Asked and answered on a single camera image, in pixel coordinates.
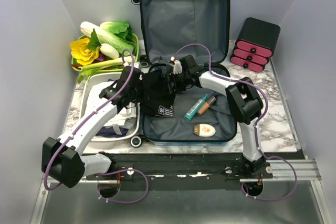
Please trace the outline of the black garment with label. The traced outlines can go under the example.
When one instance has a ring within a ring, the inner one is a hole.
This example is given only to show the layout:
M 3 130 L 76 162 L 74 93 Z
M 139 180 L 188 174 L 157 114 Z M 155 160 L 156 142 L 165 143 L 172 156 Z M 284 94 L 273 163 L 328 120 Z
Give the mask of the black garment with label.
M 162 70 L 145 73 L 142 81 L 145 98 L 140 102 L 141 112 L 153 117 L 173 118 L 175 94 L 169 93 Z

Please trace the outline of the brown foundation tube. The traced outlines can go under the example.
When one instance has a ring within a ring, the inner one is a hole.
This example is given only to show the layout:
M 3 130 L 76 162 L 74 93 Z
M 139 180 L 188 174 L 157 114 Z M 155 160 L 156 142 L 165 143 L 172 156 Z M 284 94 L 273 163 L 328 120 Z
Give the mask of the brown foundation tube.
M 200 109 L 197 112 L 197 115 L 201 116 L 205 113 L 205 111 L 207 111 L 212 105 L 213 103 L 216 101 L 216 97 L 212 96 L 210 97 L 207 101 L 205 101 L 205 103 L 200 107 Z

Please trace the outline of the purple garment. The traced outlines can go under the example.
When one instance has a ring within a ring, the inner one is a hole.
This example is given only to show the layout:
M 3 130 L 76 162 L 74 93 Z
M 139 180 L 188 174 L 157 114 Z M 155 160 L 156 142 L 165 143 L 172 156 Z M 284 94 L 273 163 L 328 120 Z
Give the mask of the purple garment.
M 102 127 L 97 133 L 96 136 L 105 137 L 105 138 L 120 138 L 126 136 L 129 129 L 120 128 L 120 133 L 115 132 L 113 127 Z

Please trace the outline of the blue fish print suitcase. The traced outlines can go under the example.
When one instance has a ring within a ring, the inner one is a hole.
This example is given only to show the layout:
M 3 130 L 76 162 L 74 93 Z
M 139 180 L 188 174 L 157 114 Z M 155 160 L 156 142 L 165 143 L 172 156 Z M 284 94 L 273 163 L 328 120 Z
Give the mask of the blue fish print suitcase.
M 141 106 L 142 132 L 156 144 L 220 144 L 233 139 L 237 122 L 224 89 L 198 87 L 209 70 L 229 76 L 222 65 L 229 48 L 230 0 L 131 0 L 140 7 L 144 49 L 156 85 L 173 88 L 169 109 Z

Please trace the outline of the black bag with pink trim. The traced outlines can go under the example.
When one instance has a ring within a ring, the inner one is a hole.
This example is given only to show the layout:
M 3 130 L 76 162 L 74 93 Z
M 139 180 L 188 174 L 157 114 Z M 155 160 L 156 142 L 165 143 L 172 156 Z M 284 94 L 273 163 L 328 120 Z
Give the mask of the black bag with pink trim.
M 230 61 L 254 72 L 262 72 L 274 55 L 281 28 L 264 20 L 245 19 L 235 42 Z

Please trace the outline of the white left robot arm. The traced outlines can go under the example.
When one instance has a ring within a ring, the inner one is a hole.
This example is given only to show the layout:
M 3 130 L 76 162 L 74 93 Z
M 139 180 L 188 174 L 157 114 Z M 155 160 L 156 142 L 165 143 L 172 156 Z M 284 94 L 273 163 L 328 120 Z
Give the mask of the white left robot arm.
M 60 184 L 73 188 L 84 176 L 116 175 L 116 166 L 105 153 L 84 156 L 83 152 L 99 130 L 131 102 L 141 96 L 141 70 L 127 66 L 116 84 L 102 89 L 95 108 L 57 139 L 47 138 L 42 147 L 41 170 Z

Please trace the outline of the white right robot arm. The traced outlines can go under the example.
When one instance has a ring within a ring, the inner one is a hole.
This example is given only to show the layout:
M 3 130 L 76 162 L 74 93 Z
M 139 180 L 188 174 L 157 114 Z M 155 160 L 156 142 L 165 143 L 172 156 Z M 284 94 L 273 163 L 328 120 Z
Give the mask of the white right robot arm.
M 257 87 L 249 78 L 232 79 L 211 68 L 198 65 L 193 56 L 170 58 L 173 71 L 166 75 L 170 91 L 182 91 L 188 85 L 226 95 L 231 116 L 239 123 L 243 140 L 242 173 L 249 178 L 259 174 L 265 163 L 260 146 L 258 119 L 264 104 Z

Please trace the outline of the teal tube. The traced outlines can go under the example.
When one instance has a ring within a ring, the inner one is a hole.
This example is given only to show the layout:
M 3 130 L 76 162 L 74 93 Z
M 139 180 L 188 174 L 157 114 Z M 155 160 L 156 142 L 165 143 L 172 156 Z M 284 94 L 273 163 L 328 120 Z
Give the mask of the teal tube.
M 202 105 L 205 103 L 206 99 L 208 98 L 208 94 L 205 94 L 197 102 L 185 113 L 183 118 L 187 121 L 190 121 L 194 115 L 199 111 Z

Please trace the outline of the white napa cabbage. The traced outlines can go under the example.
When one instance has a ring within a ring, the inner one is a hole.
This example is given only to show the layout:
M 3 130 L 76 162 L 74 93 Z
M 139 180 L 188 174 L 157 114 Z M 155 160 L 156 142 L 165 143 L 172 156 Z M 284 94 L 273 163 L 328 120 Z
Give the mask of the white napa cabbage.
M 93 42 L 97 44 L 108 44 L 112 46 L 118 53 L 122 53 L 124 49 L 129 49 L 134 52 L 134 46 L 131 42 L 127 42 L 125 39 L 118 37 L 110 31 L 105 30 L 93 23 L 82 22 L 80 25 L 81 32 L 91 39 L 94 35 Z

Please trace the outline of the purple onion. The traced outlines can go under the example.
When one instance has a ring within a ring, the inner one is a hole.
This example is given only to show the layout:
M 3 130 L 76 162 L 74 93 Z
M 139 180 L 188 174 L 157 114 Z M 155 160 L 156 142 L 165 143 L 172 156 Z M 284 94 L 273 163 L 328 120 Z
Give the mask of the purple onion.
M 100 62 L 104 62 L 107 60 L 106 55 L 104 55 L 102 52 L 99 52 L 98 58 L 95 59 L 92 63 L 100 63 Z

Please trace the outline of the white radish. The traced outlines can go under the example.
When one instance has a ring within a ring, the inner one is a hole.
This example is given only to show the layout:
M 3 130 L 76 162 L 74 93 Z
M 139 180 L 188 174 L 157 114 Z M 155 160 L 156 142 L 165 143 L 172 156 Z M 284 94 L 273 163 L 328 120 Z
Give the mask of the white radish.
M 100 45 L 100 51 L 107 57 L 111 59 L 119 58 L 119 52 L 113 48 L 110 44 L 102 43 Z

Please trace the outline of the yellow flower cabbage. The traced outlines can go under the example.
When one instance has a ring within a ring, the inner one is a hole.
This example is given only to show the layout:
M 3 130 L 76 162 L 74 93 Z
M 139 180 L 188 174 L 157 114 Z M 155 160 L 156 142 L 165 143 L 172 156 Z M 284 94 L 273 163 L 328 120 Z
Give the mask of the yellow flower cabbage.
M 99 47 L 91 50 L 88 48 L 89 42 L 89 38 L 84 38 L 70 43 L 72 57 L 82 66 L 93 63 L 99 57 Z

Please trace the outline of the green leafy lettuce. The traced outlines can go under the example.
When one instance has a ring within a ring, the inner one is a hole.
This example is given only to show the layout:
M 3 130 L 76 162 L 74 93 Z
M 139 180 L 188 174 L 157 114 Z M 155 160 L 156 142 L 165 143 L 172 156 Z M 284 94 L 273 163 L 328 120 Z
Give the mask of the green leafy lettuce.
M 132 27 L 128 21 L 121 22 L 103 22 L 99 26 L 121 39 L 131 40 L 132 38 Z

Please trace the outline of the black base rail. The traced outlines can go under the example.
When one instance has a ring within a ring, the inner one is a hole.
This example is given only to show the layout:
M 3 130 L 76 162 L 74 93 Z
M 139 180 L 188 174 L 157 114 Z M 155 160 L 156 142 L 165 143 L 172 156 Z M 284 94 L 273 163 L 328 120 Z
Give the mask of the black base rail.
M 238 190 L 240 180 L 272 178 L 264 159 L 249 165 L 240 154 L 113 154 L 113 171 L 121 171 L 124 191 Z

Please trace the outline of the aluminium frame rail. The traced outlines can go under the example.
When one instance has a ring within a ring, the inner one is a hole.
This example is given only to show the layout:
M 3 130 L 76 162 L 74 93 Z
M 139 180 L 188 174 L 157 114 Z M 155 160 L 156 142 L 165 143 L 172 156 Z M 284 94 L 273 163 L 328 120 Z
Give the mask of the aluminium frame rail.
M 117 198 L 138 203 L 108 203 L 99 197 L 100 181 L 82 179 L 72 189 L 41 188 L 32 223 L 332 223 L 314 160 L 270 161 L 272 177 L 264 179 L 262 195 L 247 198 L 240 181 L 233 190 L 212 176 L 156 176 L 141 180 L 141 189 L 122 188 Z

